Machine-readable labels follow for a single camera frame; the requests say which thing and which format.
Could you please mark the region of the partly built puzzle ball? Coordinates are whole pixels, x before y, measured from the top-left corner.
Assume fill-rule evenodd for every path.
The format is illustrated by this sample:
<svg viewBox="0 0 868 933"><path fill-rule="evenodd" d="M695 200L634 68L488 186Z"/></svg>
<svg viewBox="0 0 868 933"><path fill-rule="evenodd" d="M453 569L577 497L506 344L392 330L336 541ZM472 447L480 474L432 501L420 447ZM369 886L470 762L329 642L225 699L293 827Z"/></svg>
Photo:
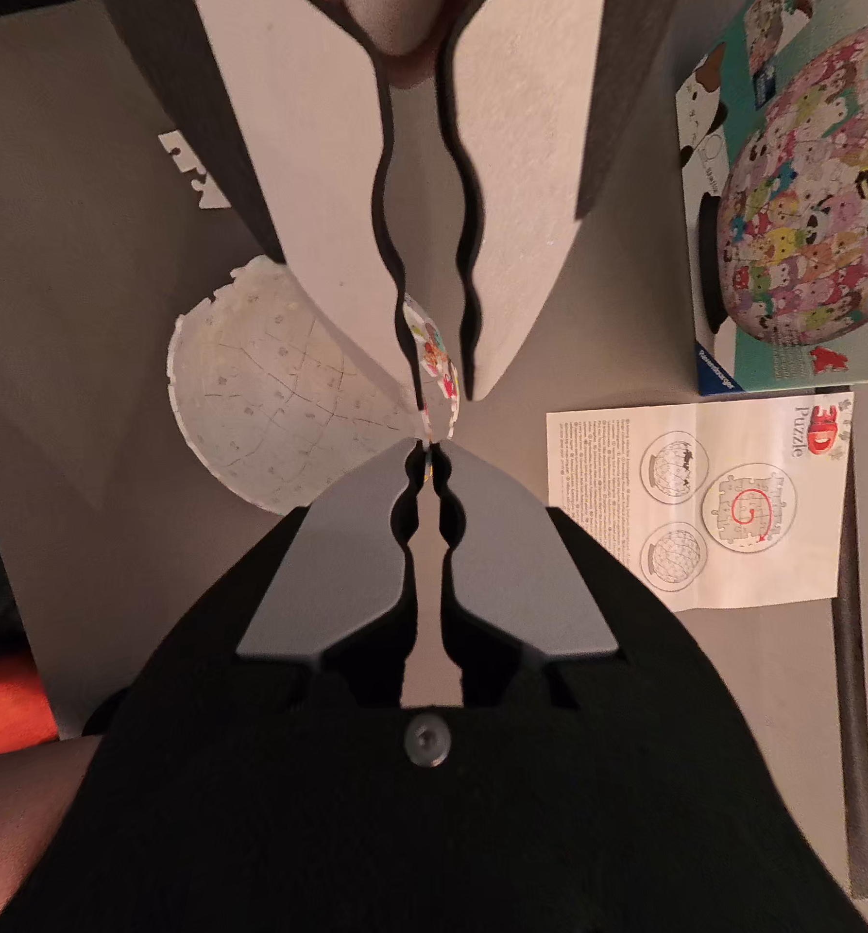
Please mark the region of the partly built puzzle ball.
<svg viewBox="0 0 868 933"><path fill-rule="evenodd" d="M254 257L175 322L168 394L187 446L233 494L283 516L400 440L452 437L456 367L421 305L407 296L403 313L421 411L346 355L287 266Z"/></svg>

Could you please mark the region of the orange cloth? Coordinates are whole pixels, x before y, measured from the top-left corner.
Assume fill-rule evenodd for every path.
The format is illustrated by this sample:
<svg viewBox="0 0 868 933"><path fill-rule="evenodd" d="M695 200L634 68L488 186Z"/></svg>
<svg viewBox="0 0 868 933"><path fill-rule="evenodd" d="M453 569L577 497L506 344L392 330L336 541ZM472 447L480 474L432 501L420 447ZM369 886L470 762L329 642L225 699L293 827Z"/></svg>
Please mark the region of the orange cloth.
<svg viewBox="0 0 868 933"><path fill-rule="evenodd" d="M58 728L31 650L0 646L0 754L56 740Z"/></svg>

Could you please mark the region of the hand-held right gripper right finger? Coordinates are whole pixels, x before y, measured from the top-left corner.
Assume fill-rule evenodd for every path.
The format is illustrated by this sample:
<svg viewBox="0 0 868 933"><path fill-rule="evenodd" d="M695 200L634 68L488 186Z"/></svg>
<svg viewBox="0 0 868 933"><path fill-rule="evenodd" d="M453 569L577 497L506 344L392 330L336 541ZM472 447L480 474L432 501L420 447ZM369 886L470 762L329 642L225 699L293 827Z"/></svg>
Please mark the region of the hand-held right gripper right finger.
<svg viewBox="0 0 868 933"><path fill-rule="evenodd" d="M464 704L500 704L522 668L613 658L618 644L543 503L454 442L434 447L440 630Z"/></svg>

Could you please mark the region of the person's left hand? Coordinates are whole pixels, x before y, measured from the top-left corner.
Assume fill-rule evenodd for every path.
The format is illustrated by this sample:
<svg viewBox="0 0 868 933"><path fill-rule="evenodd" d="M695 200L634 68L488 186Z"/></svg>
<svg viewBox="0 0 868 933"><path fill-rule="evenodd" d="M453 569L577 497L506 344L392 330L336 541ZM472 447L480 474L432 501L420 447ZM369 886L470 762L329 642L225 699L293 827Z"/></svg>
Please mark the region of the person's left hand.
<svg viewBox="0 0 868 933"><path fill-rule="evenodd" d="M381 56L387 83L392 87L414 87L433 76L436 70L437 52L419 50L406 55Z"/></svg>

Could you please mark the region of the printed puzzle box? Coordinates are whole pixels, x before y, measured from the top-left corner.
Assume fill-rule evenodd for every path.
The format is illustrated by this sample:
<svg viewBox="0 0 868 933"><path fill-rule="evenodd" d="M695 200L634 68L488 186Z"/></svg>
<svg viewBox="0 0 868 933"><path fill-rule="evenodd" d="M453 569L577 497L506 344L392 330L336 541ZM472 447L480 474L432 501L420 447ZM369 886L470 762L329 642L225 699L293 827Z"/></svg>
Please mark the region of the printed puzzle box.
<svg viewBox="0 0 868 933"><path fill-rule="evenodd" d="M741 2L675 94L701 397L868 382L868 1Z"/></svg>

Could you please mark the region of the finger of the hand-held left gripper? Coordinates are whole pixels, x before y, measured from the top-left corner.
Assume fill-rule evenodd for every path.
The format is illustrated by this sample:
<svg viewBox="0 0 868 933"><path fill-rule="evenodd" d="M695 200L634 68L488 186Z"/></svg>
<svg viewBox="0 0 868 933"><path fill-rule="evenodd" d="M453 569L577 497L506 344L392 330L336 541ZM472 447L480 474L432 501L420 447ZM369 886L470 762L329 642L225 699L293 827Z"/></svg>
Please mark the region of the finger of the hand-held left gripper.
<svg viewBox="0 0 868 933"><path fill-rule="evenodd" d="M291 273L360 367L418 410L405 273L385 223L386 58L425 40L425 2L196 2Z"/></svg>
<svg viewBox="0 0 868 933"><path fill-rule="evenodd" d="M460 174L460 346L470 401L521 349L579 232L602 1L466 2L438 58L438 111Z"/></svg>

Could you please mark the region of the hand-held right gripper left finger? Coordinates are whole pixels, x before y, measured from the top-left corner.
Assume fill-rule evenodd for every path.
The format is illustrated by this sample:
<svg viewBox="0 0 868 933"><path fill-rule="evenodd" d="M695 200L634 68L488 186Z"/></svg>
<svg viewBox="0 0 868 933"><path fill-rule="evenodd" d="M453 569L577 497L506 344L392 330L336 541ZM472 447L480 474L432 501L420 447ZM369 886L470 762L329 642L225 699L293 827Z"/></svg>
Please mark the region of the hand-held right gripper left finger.
<svg viewBox="0 0 868 933"><path fill-rule="evenodd" d="M241 659L336 674L358 704L399 704L418 633L408 543L425 447L398 441L307 509L238 647Z"/></svg>

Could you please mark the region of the folded instruction leaflet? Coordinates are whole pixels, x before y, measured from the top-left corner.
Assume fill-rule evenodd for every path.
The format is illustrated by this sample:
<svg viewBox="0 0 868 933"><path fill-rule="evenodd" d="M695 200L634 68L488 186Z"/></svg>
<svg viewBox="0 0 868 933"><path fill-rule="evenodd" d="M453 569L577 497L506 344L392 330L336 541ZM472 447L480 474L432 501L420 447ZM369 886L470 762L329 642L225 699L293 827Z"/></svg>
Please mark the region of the folded instruction leaflet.
<svg viewBox="0 0 868 933"><path fill-rule="evenodd" d="M548 500L673 612L836 594L854 393L545 416Z"/></svg>

